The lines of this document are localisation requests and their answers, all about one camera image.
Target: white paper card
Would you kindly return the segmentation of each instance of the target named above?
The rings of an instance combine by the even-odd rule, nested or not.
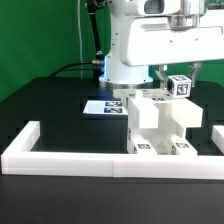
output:
[[[127,115],[121,101],[88,100],[83,111],[85,114]]]

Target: white stacked blocks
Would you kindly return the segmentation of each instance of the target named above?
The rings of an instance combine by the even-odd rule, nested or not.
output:
[[[175,99],[161,89],[117,90],[115,95],[119,95],[118,91],[128,110],[129,153],[197,155],[185,135],[186,128],[201,127],[202,108],[185,98]],[[141,141],[152,150],[141,150]]]

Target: white cube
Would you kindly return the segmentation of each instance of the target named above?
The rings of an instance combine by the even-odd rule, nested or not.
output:
[[[191,79],[185,75],[168,76],[167,90],[174,98],[190,96]]]

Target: black tabletop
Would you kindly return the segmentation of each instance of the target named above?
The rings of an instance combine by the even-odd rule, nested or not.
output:
[[[224,125],[224,89],[198,82],[203,126],[189,129],[199,154],[217,154],[212,125]],[[38,78],[0,103],[0,152],[30,120],[34,151],[126,152],[126,116],[86,115],[87,100],[113,100],[92,79]],[[224,181],[0,176],[0,223],[224,223]]]

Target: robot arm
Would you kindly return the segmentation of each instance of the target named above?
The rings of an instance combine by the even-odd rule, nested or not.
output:
[[[224,58],[224,10],[207,11],[206,0],[106,3],[111,15],[111,51],[102,82],[138,85],[149,81],[148,65],[159,65],[157,74],[166,88],[164,65],[193,63],[189,75],[194,86],[202,61]]]

